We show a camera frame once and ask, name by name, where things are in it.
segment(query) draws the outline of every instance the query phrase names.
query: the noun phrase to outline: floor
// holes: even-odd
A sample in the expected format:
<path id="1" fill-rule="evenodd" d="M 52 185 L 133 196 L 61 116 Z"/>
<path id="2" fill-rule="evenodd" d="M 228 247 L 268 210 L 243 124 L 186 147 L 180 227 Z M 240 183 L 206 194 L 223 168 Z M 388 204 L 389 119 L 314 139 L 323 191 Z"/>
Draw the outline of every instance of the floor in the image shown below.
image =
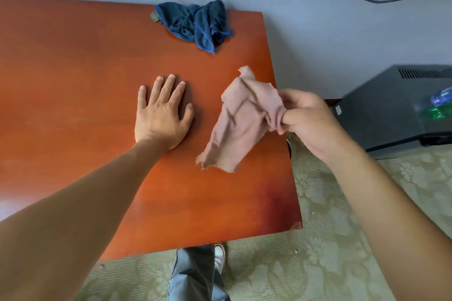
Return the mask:
<path id="1" fill-rule="evenodd" d="M 228 243 L 237 300 L 394 300 L 358 220 L 325 164 L 289 136 L 302 230 Z M 452 149 L 380 161 L 452 236 Z M 175 251 L 99 262 L 75 301 L 166 300 Z"/>

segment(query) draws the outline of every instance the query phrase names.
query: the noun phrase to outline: person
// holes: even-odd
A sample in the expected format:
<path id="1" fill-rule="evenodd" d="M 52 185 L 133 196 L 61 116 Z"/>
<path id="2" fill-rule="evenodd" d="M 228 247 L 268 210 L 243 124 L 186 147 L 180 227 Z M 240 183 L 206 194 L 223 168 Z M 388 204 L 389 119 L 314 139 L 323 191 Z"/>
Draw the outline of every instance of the person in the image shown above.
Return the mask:
<path id="1" fill-rule="evenodd" d="M 118 158 L 0 222 L 0 300 L 71 300 L 115 234 L 140 184 L 194 117 L 174 75 L 138 92 L 136 144 Z M 280 91 L 292 131 L 335 175 L 398 300 L 452 298 L 452 241 L 342 129 L 317 95 Z M 221 246 L 177 251 L 170 300 L 229 300 Z"/>

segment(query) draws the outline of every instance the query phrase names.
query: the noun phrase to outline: table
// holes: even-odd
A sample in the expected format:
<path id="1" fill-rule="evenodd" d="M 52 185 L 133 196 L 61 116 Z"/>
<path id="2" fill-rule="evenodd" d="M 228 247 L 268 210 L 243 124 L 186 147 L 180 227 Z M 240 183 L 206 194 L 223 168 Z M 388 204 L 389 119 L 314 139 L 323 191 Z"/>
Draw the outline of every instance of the table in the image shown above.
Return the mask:
<path id="1" fill-rule="evenodd" d="M 0 219 L 129 149 L 139 86 L 174 73 L 194 123 L 144 180 L 102 259 L 302 228 L 285 136 L 266 134 L 236 173 L 195 166 L 237 69 L 275 85 L 261 13 L 229 11 L 234 37 L 212 55 L 153 23 L 152 5 L 0 8 Z"/>

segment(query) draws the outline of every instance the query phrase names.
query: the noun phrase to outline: forearm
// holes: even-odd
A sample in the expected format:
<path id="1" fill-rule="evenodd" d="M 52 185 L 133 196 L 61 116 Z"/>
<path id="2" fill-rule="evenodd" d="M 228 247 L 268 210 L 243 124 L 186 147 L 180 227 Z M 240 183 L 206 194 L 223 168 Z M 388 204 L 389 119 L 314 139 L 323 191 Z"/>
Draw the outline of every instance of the forearm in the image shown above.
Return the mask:
<path id="1" fill-rule="evenodd" d="M 0 299 L 71 300 L 165 151 L 141 141 L 1 222 Z"/>
<path id="2" fill-rule="evenodd" d="M 452 295 L 452 241 L 355 142 L 327 162 L 398 300 Z"/>

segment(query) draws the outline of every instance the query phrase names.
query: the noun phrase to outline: shoe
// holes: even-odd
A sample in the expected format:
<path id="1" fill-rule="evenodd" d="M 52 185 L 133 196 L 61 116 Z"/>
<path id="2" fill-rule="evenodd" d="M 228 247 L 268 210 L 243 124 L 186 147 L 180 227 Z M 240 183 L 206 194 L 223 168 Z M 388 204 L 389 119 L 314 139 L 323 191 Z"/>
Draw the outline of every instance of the shoe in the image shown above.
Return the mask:
<path id="1" fill-rule="evenodd" d="M 215 269 L 218 270 L 220 275 L 223 272 L 223 268 L 226 262 L 226 251 L 222 244 L 215 244 Z"/>

